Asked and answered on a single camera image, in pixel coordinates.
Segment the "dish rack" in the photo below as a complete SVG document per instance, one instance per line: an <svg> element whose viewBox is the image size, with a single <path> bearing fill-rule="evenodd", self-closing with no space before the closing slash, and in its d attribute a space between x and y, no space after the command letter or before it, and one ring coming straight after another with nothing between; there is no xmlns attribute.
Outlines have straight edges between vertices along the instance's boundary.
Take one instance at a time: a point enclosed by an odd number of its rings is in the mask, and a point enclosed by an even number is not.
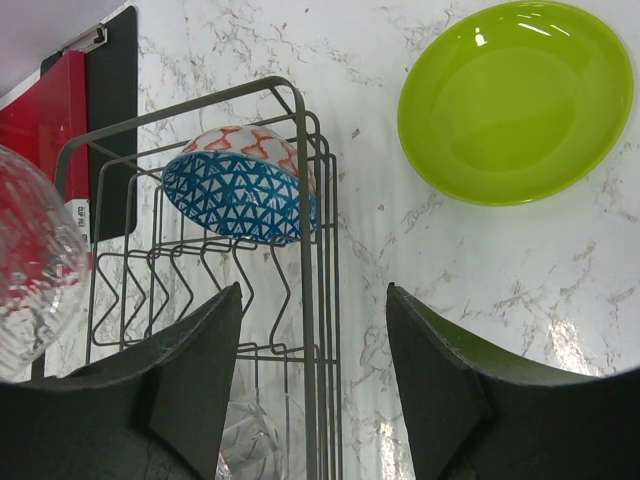
<svg viewBox="0 0 640 480"><path fill-rule="evenodd" d="M267 102L274 107L269 110ZM307 178L309 168L315 174L318 228L310 231L309 187L301 181L301 240L289 246L276 244L277 238L261 244L215 236L185 219L163 195L160 180L167 161L192 137L220 126L205 128L206 112L212 118L226 117L229 124L230 114L242 105L268 110L268 114L243 115L242 123L290 132L284 136L297 148L300 178ZM175 118L184 114L193 119L193 129L182 136L173 126ZM102 139L123 132L163 128L175 141L139 146L137 153L126 156L101 146ZM293 448L296 435L304 432L299 438L304 451L289 458L300 463L303 456L303 466L290 478L342 479L337 165L318 118L305 109L300 92L284 78L268 77L76 137L60 153L58 191L65 191L65 172L73 153L85 145L111 158L100 171L92 238L98 238L100 231L103 194L108 188L104 179L110 168L135 169L127 206L135 206L138 194L139 210L145 214L138 214L134 232L124 238L93 242L86 363L122 351L179 321L199 305L203 291L206 299L207 292L211 296L237 279L245 320L236 372L244 372L242 382L252 384L255 392L264 391L265 381L267 388L284 391L278 408L282 408L288 447ZM131 208L126 215L126 231L130 231ZM143 217L152 221L144 224ZM262 275L262 271L271 273ZM268 295L261 296L265 285ZM276 290L280 297L272 293ZM245 339L244 322L249 318L261 328L249 328L249 339ZM302 426L292 422L289 399L296 395L304 410Z"/></svg>

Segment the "lime green plate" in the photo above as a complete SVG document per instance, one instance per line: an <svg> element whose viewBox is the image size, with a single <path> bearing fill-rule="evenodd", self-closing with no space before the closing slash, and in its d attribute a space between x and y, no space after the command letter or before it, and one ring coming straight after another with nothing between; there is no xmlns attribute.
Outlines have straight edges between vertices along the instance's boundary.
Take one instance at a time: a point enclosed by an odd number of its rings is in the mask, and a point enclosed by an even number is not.
<svg viewBox="0 0 640 480"><path fill-rule="evenodd" d="M422 177L468 202L552 195L611 150L633 73L600 20L551 2L498 5L436 39L409 73L398 131Z"/></svg>

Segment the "white marble surface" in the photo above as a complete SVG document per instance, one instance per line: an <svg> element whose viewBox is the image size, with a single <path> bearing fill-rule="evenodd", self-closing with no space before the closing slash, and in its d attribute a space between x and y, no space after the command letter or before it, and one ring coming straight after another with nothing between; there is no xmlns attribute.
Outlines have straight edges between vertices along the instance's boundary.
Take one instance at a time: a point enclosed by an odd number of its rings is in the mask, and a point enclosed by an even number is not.
<svg viewBox="0 0 640 480"><path fill-rule="evenodd" d="M529 205L490 208L448 198L427 185L402 153L396 107L408 69L444 29L495 3L134 2L140 22L140 113L283 75L318 114L338 156L344 478L349 480L414 478L384 319L391 281L448 319L530 359L592 375L640 363L635 110L619 145L587 178ZM637 65L640 5L571 3L610 24ZM254 110L255 105L217 108L162 122L140 132L141 145L252 120ZM258 110L270 111L260 102ZM168 158L151 161L160 165ZM152 187L141 188L144 213ZM136 235L149 236L149 221L141 217ZM175 221L168 227L175 228ZM284 253L291 272L298 267L297 252L293 247ZM270 304L270 298L282 295L271 281L275 271L264 271L262 255L243 261L260 285L259 300L275 309L277 301ZM217 262L224 281L236 278L229 258ZM166 275L179 289L175 276ZM210 288L203 287L198 298ZM287 335L295 335L298 315L296 301L287 311ZM251 332L260 328L258 322L251 325Z"/></svg>

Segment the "ceramic bowl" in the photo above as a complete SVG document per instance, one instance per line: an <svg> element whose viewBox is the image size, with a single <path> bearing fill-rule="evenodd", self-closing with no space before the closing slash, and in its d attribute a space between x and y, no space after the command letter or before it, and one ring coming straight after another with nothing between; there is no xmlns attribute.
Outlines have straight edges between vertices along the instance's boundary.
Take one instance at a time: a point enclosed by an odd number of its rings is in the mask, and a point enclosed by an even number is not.
<svg viewBox="0 0 640 480"><path fill-rule="evenodd" d="M266 127L252 125L216 128L191 140L182 153L235 152L286 170L299 178L298 152L289 142ZM316 182L309 171L309 191L316 194Z"/></svg>
<svg viewBox="0 0 640 480"><path fill-rule="evenodd" d="M167 165L162 185L181 213L218 235L261 243L286 237L275 240L277 245L300 238L298 178L277 164L243 153L194 148ZM312 193L309 203L314 231Z"/></svg>

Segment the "clear glass bowl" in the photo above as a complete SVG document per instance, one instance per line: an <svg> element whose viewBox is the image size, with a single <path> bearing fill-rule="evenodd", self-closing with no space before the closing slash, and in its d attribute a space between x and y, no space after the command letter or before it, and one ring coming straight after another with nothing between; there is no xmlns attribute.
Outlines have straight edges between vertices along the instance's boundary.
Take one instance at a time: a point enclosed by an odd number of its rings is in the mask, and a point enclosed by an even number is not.
<svg viewBox="0 0 640 480"><path fill-rule="evenodd" d="M0 379L11 380L75 319L85 241L52 183L0 146Z"/></svg>

